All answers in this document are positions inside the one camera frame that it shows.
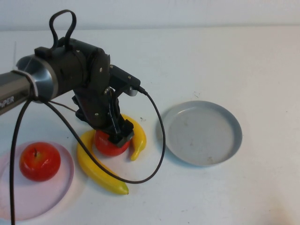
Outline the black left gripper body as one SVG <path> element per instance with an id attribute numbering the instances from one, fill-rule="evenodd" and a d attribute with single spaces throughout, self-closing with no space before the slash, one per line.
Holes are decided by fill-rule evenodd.
<path id="1" fill-rule="evenodd" d="M 122 134 L 133 131 L 134 125 L 120 113 L 119 100 L 111 88 L 96 91 L 77 88 L 72 97 L 79 107 L 76 116 L 93 129 L 107 134 Z"/>

